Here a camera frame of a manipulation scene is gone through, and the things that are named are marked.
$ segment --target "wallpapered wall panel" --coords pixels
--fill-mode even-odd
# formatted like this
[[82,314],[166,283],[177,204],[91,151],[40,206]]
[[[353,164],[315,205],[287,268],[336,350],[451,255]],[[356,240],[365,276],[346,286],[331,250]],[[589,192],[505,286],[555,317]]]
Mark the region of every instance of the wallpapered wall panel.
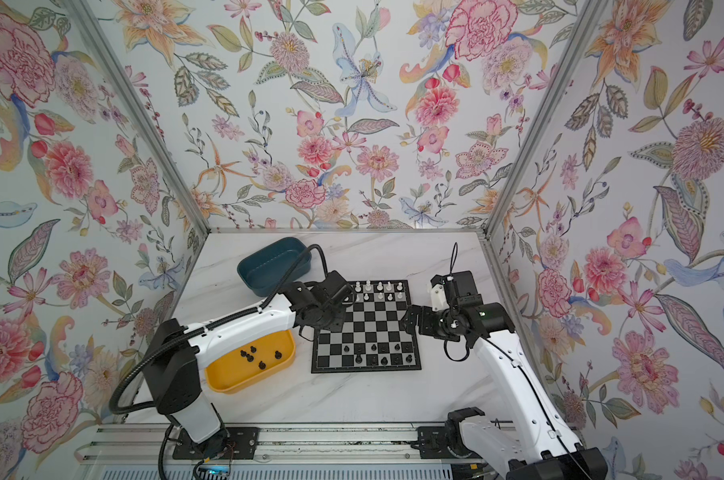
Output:
[[608,478],[724,478],[724,0],[613,0],[495,252]]
[[92,1],[213,227],[479,226],[577,0]]
[[200,250],[123,111],[57,2],[0,2],[0,478],[73,472]]

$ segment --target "dark blue plastic container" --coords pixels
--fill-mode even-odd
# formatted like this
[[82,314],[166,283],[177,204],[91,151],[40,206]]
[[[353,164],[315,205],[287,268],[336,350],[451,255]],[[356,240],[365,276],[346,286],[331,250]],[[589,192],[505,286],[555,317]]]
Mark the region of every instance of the dark blue plastic container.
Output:
[[[237,265],[237,273],[253,293],[266,297],[304,250],[306,245],[294,236],[277,240],[242,260]],[[311,253],[301,259],[285,284],[295,282],[308,274],[309,270],[311,270]]]

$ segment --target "orange flower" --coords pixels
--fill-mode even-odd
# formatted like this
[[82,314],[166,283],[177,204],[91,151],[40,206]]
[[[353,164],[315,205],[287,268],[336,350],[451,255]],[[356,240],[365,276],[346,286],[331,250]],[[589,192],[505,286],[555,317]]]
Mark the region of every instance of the orange flower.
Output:
[[599,57],[596,86],[615,70],[626,82],[639,84],[639,55],[653,45],[661,43],[655,23],[668,10],[667,0],[616,0],[612,7],[612,20],[602,25],[602,32],[586,52],[586,56]]
[[125,47],[128,51],[148,42],[165,55],[173,66],[175,44],[201,45],[210,42],[194,28],[183,24],[194,8],[176,0],[112,0],[122,10],[115,19],[125,25]]

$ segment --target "pink peony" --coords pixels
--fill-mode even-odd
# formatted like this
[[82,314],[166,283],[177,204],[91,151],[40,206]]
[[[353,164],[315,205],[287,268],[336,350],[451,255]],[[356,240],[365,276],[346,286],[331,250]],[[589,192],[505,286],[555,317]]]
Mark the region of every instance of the pink peony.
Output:
[[724,165],[724,122],[694,121],[679,131],[672,171],[684,180],[706,180]]
[[515,37],[498,47],[484,61],[482,86],[485,91],[499,90],[516,82],[527,68],[532,55],[530,43]]
[[69,431],[79,415],[82,382],[70,372],[61,372],[55,382],[43,382],[23,417],[23,446],[42,453]]
[[623,258],[636,258],[647,253],[642,238],[642,226],[637,217],[633,216],[607,235],[607,245],[616,249],[616,253]]
[[71,252],[69,255],[71,263],[63,261],[60,264],[65,274],[54,275],[50,282],[58,285],[58,296],[64,300],[72,297],[70,307],[75,309],[87,305],[90,296],[98,297],[108,292],[108,283],[111,276],[108,270],[101,270],[108,267],[106,258],[96,255],[96,249],[85,250],[82,255],[79,252]]
[[567,279],[556,270],[547,268],[538,276],[541,303],[556,318],[562,318],[570,311],[570,287]]
[[281,192],[293,183],[290,169],[282,162],[266,167],[264,170],[264,186],[275,192]]
[[300,110],[298,112],[298,136],[316,135],[322,131],[324,120],[315,114]]
[[425,127],[443,124],[458,112],[459,103],[452,88],[432,88],[418,103],[416,119]]
[[126,157],[130,158],[133,155],[136,154],[136,149],[133,148],[132,143],[130,143],[130,140],[124,138],[121,135],[117,135],[117,141],[114,142],[114,145],[117,146],[117,148],[125,154]]
[[40,34],[0,13],[0,94],[15,94],[34,107],[47,101],[55,87],[55,68]]
[[418,139],[418,150],[425,149],[433,154],[438,154],[442,151],[449,131],[447,127],[432,127],[426,130]]
[[556,233],[549,235],[541,244],[541,262],[550,269],[559,270],[565,263],[570,240],[565,240]]
[[130,170],[130,176],[134,185],[130,197],[143,204],[149,215],[154,215],[159,203],[159,175],[154,160],[149,158],[146,166],[139,165],[133,168]]
[[70,141],[55,142],[45,158],[46,175],[53,188],[67,198],[81,198],[92,182],[90,157]]
[[288,73],[300,73],[309,66],[309,50],[295,33],[283,33],[276,37],[269,51],[274,61]]
[[373,210],[367,215],[367,223],[373,228],[383,228],[388,225],[389,222],[391,222],[389,215],[381,209]]
[[488,144],[478,141],[468,152],[456,155],[459,167],[456,177],[472,178],[482,175],[482,172],[489,170],[493,165],[506,158],[508,151],[508,148],[493,149]]
[[455,45],[456,59],[488,55],[508,39],[516,16],[510,0],[462,0],[450,17],[446,45]]
[[333,145],[321,135],[311,135],[300,142],[298,154],[307,164],[319,165],[333,154]]
[[388,147],[378,149],[377,145],[373,145],[372,150],[362,147],[362,153],[357,156],[357,170],[362,175],[370,174],[372,178],[382,182],[400,167],[396,162],[399,157]]
[[141,229],[143,228],[143,222],[140,220],[117,220],[117,235],[119,239],[128,245],[133,240],[137,240],[141,237]]
[[666,349],[653,351],[655,337],[650,330],[645,336],[631,331],[626,333],[626,344],[614,339],[612,355],[621,365],[617,368],[618,390],[626,395],[632,394],[637,406],[648,400],[648,407],[655,413],[663,413],[666,405],[679,407],[679,392],[672,387],[678,381],[678,370],[665,365],[668,359]]
[[442,169],[439,168],[432,159],[418,163],[418,171],[420,172],[420,176],[426,177],[427,180],[434,180],[435,178],[444,176]]
[[306,178],[293,183],[285,191],[285,199],[299,208],[311,208],[324,202],[325,190],[316,180]]
[[114,197],[108,192],[103,180],[96,180],[96,186],[90,187],[87,193],[87,206],[90,215],[96,220],[102,216],[112,216],[119,211]]
[[592,248],[586,262],[586,279],[597,292],[615,293],[626,283],[626,265],[606,246]]
[[[80,117],[92,122],[98,109],[98,91],[92,83],[84,63],[66,54],[58,57],[56,61],[56,92]],[[113,107],[112,110],[119,112],[116,107]]]
[[0,318],[0,383],[7,382],[23,367],[31,349],[31,334],[18,320]]

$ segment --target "leaf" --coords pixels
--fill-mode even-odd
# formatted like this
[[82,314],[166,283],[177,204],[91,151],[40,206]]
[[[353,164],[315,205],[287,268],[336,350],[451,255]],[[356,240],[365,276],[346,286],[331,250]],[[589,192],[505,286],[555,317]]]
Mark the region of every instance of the leaf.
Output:
[[605,418],[614,425],[614,427],[618,427],[618,422],[616,421],[616,416],[612,414],[612,412],[607,408],[606,406],[602,406],[602,414],[605,416]]
[[172,200],[171,197],[162,199],[162,222],[165,226],[170,226],[170,208],[168,207],[170,200]]
[[208,25],[208,28],[211,32],[213,32],[213,35],[215,36],[215,39],[218,40],[218,43],[226,50],[233,53],[237,53],[242,50],[242,43],[240,43],[237,35],[225,26]]
[[56,20],[56,13],[45,7],[34,8],[34,12],[29,18],[29,26],[34,30],[47,30]]
[[620,157],[615,157],[612,160],[610,160],[607,164],[607,167],[602,171],[602,175],[608,174],[611,171],[613,171],[614,168],[618,166],[618,164],[621,162]]
[[379,120],[363,118],[362,120],[357,120],[352,123],[349,127],[349,131],[369,135],[386,130],[388,127],[399,127],[399,124],[389,120],[388,118],[381,118]]
[[663,118],[657,116],[657,115],[649,115],[642,120],[638,121],[636,125],[631,127],[628,131],[633,131],[635,133],[642,133],[648,130],[651,130],[655,125],[658,124],[659,121],[663,120]]
[[683,180],[678,175],[672,175],[672,183],[677,187],[682,208],[706,220],[709,206],[708,188],[702,180]]
[[237,70],[237,73],[244,72],[248,68],[250,68],[250,65],[253,64],[253,53],[252,52],[245,52],[242,54],[242,56],[239,58],[239,70]]
[[247,197],[248,193],[250,193],[250,187],[252,187],[252,185],[245,185],[244,187],[237,190],[237,199],[241,200]]
[[311,31],[311,27],[309,27],[306,22],[298,20],[297,22],[293,23],[293,26],[295,27],[295,32],[301,37],[306,38],[307,40],[311,40],[312,42],[317,41],[317,39],[314,37],[314,33]]
[[602,138],[610,138],[612,134],[612,115],[605,105],[597,111],[597,133]]
[[23,381],[18,379],[10,386],[9,389],[5,390],[5,392],[0,395],[0,404],[14,402],[15,400],[23,398],[29,395],[35,387],[36,385],[24,388]]
[[610,111],[618,118],[626,118],[628,116],[628,99],[626,94],[620,87],[615,85],[607,86],[607,105]]
[[309,82],[311,84],[318,84],[328,81],[328,79],[324,76],[324,74],[322,74],[322,72],[312,67],[306,67],[303,71],[293,74],[293,76],[299,78],[300,80],[305,80],[306,82]]
[[488,134],[486,131],[477,130],[477,131],[470,131],[466,134],[468,138],[473,138],[474,140],[481,140],[481,141],[487,141]]
[[677,87],[672,92],[672,95],[668,98],[668,102],[666,103],[666,110],[663,112],[664,115],[668,116],[676,109],[676,107],[679,106],[680,103],[682,103],[684,98],[688,95],[688,89],[690,88],[690,84],[693,82],[695,75],[696,74],[690,75],[679,85],[677,85]]
[[288,74],[288,71],[282,68],[280,64],[277,62],[269,62],[261,69],[261,73],[258,74],[258,80],[255,81],[255,84],[260,85],[268,82],[272,78],[280,78],[286,74]]
[[724,347],[719,339],[708,331],[698,312],[689,303],[671,295],[656,294],[655,298],[661,303],[674,331],[724,370]]
[[674,240],[674,245],[693,262],[701,248],[703,219],[682,208],[679,196],[673,188],[655,187],[655,189],[663,200],[663,219],[668,234]]
[[175,96],[178,97],[179,107],[185,107],[197,101],[199,89],[194,85],[192,72],[190,72],[188,68],[180,67],[178,71],[175,72],[173,83],[175,85]]
[[636,408],[632,407],[632,405],[623,398],[610,398],[605,402],[605,407],[610,410],[610,413],[621,420],[628,420],[629,418],[641,415]]
[[127,293],[127,282],[123,279],[116,270],[112,272],[112,285],[114,285],[114,293],[124,298]]
[[309,10],[309,12],[312,15],[321,15],[323,13],[330,13],[330,9],[327,5],[323,3],[318,2],[312,2],[308,5],[306,5],[306,9]]
[[564,27],[562,30],[560,30],[556,35],[554,35],[554,38],[552,39],[552,42],[549,45],[549,48],[553,47],[554,44],[560,43],[562,40],[567,40],[570,38],[570,34],[572,33],[573,27],[575,27],[576,24],[571,23]]
[[592,166],[594,161],[594,154],[597,152],[597,130],[594,127],[590,127],[586,141],[583,143],[583,167],[588,168]]
[[682,19],[684,30],[682,37],[686,42],[692,40],[696,33],[703,27],[712,14],[714,0],[688,0],[688,6],[684,10]]
[[592,404],[591,402],[586,402],[586,413],[588,414],[588,419],[592,421],[592,426],[596,428],[597,410],[594,409],[594,404]]
[[561,12],[559,10],[550,10],[541,15],[541,17],[538,19],[538,22],[536,22],[536,28],[549,23],[557,23],[562,20],[562,17],[564,16],[564,12]]
[[472,191],[474,191],[475,188],[479,187],[480,185],[486,187],[487,182],[484,181],[484,179],[482,178],[478,178],[470,184],[463,185],[463,187],[458,189],[458,196],[463,197],[463,195],[471,193]]
[[481,222],[483,218],[481,216],[466,216],[462,219],[458,220],[456,224],[458,225],[474,225],[477,222]]
[[362,13],[359,7],[357,7],[357,17],[354,20],[354,24],[360,35],[364,36],[365,30],[367,30],[367,17],[365,17],[365,14]]
[[216,107],[220,108],[221,110],[233,117],[239,116],[239,114],[237,113],[237,109],[234,108],[231,100],[224,97],[215,90],[211,90],[210,88],[207,88],[206,90],[208,91],[208,96],[211,100],[213,100],[213,103],[215,103]]
[[388,195],[394,191],[395,180],[396,178],[386,180],[386,183],[384,184],[384,195]]
[[672,158],[673,149],[673,143],[659,141],[629,152],[629,155],[640,160],[647,160],[656,167],[671,168],[674,163],[674,159]]
[[197,72],[197,76],[216,90],[225,90],[226,88],[231,87],[231,85],[226,82],[225,78],[215,72],[201,70],[200,72]]
[[502,178],[508,177],[509,175],[511,175],[512,168],[514,168],[514,164],[503,165],[496,171],[496,174],[492,176],[492,179],[490,181],[494,182],[496,180],[501,180]]
[[668,91],[668,76],[658,67],[650,67],[650,78],[645,85],[645,107],[650,110],[659,108]]
[[50,243],[52,228],[58,222],[60,219],[56,218],[38,225],[31,235],[12,250],[7,262],[7,275],[10,277],[10,283],[14,284],[21,275],[40,262]]
[[69,22],[68,18],[58,17],[58,19],[56,20],[55,28],[60,38],[63,38],[66,36],[67,33],[69,33],[69,30],[72,29],[72,24]]
[[572,112],[572,115],[570,115],[570,119],[565,123],[565,127],[570,130],[578,130],[586,125],[589,115],[591,115],[592,111],[594,111],[594,108],[597,106],[598,100],[599,93],[591,94],[584,98],[576,110]]
[[205,70],[223,70],[227,67],[225,63],[221,62],[216,57],[202,52],[190,53],[186,55],[185,58],[189,62],[200,68],[204,68]]
[[554,2],[552,0],[528,0],[517,5],[517,8],[521,14],[538,15],[554,8]]
[[309,82],[300,81],[290,88],[292,88],[293,90],[303,91],[316,101],[323,101],[329,104],[340,104],[344,102],[343,97],[340,96],[338,91],[331,83],[323,82],[318,84],[311,84]]

